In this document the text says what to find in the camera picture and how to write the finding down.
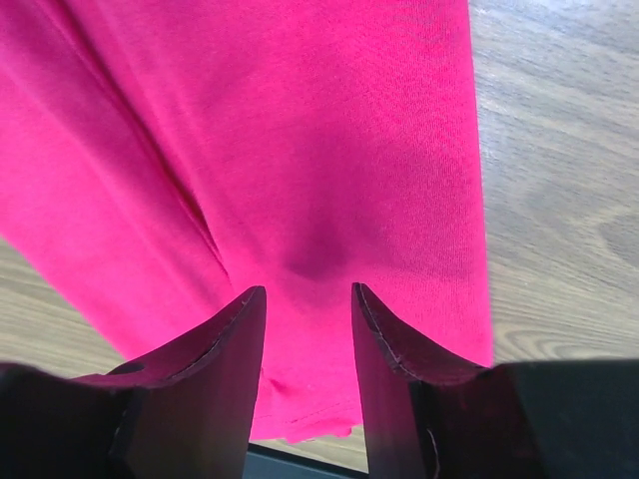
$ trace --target wood grain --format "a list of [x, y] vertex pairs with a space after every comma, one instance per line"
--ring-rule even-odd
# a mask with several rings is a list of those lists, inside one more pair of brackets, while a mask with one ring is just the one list
[[[639, 4], [473, 0], [496, 357], [639, 355]], [[118, 355], [0, 245], [0, 360]], [[365, 469], [361, 429], [274, 447]]]

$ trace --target pink cloth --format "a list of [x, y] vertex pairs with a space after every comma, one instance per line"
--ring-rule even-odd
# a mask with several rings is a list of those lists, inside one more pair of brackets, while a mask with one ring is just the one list
[[3, 236], [127, 357], [263, 284], [253, 439], [361, 422], [354, 281], [491, 360], [466, 0], [0, 6]]

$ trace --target folded cloth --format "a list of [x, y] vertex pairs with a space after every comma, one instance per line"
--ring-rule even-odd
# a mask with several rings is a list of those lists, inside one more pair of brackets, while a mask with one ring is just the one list
[[350, 285], [491, 360], [466, 0], [0, 6], [0, 228], [135, 357], [266, 286], [253, 439], [361, 423]]

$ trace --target wooden floor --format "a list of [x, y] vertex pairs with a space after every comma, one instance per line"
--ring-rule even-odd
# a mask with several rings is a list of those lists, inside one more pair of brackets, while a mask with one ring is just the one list
[[[639, 3], [473, 0], [497, 360], [639, 355]], [[120, 358], [0, 245], [0, 360]], [[360, 430], [280, 447], [365, 468]]]

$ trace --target wooden table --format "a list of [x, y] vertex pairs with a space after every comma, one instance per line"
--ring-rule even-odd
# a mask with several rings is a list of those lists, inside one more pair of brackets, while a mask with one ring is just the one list
[[[639, 355], [639, 4], [473, 0], [497, 360]], [[0, 360], [118, 355], [0, 245]], [[365, 468], [361, 430], [278, 447]]]

